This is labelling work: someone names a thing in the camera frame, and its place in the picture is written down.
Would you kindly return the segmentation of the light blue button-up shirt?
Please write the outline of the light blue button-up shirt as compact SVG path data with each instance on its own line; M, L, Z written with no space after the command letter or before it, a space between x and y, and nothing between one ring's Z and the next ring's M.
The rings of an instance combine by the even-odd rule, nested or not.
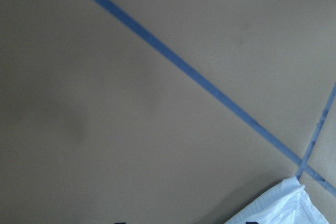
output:
M313 205L305 191L305 185L296 177L284 179L270 188L227 223L328 223L324 215Z

